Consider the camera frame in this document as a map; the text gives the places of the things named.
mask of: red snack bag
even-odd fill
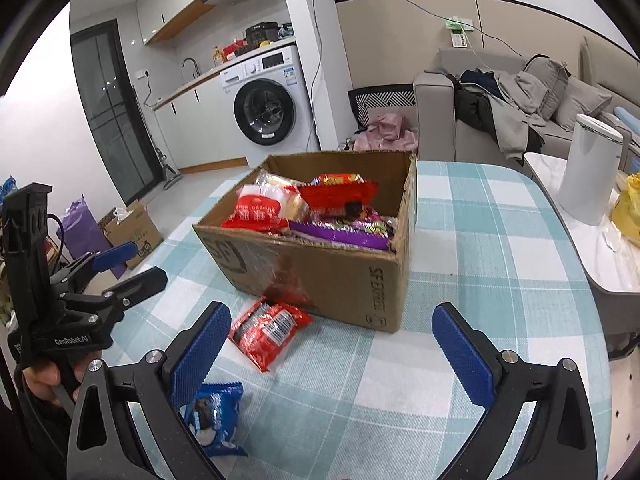
[[[318,216],[357,218],[378,193],[377,182],[303,186],[300,195]]]
[[[299,308],[260,298],[233,323],[229,339],[261,372],[266,372],[296,332],[312,321]]]
[[[287,227],[288,220],[305,214],[306,204],[295,187],[247,185],[240,190],[236,208],[222,227],[277,233]]]

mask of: cardboard box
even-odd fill
[[[241,180],[194,230],[235,288],[285,301],[312,314],[396,332],[400,328],[415,230],[417,179],[410,152],[319,152],[270,156]],[[372,206],[398,217],[395,252],[336,248],[298,238],[222,229],[236,190],[261,169],[311,182],[323,173],[358,173],[380,183]]]
[[[105,226],[104,234],[114,247],[126,242],[133,242],[137,245],[138,256],[127,262],[127,267],[133,269],[164,240],[151,221],[145,203],[136,200],[127,207],[127,211],[131,211],[131,214],[119,224],[117,218],[111,220]]]

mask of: blue package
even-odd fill
[[[0,205],[2,205],[2,201],[4,197],[9,193],[12,193],[18,189],[18,186],[15,184],[15,179],[10,176],[2,186],[0,186]]]
[[[205,383],[188,406],[184,421],[208,456],[247,456],[244,449],[232,443],[243,393],[242,383]]]

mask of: checkered tablecloth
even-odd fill
[[[127,311],[108,364],[166,348],[213,300],[233,318],[255,300],[233,288],[191,228],[235,182],[215,190],[141,266],[162,267],[169,285]],[[611,419],[606,347],[582,267],[542,192],[505,168],[419,162],[417,219],[400,332],[317,318],[266,374],[225,343],[207,381],[244,384],[236,441],[249,454],[215,460],[228,479],[437,478],[482,415],[431,333],[443,301],[498,349],[534,363],[578,363],[602,477]],[[531,413],[526,405],[492,478],[508,471]],[[141,413],[134,418],[158,473],[171,478]]]

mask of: washing machine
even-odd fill
[[[237,131],[229,139],[254,168],[269,155],[319,150],[300,56],[295,45],[260,54],[222,73]]]

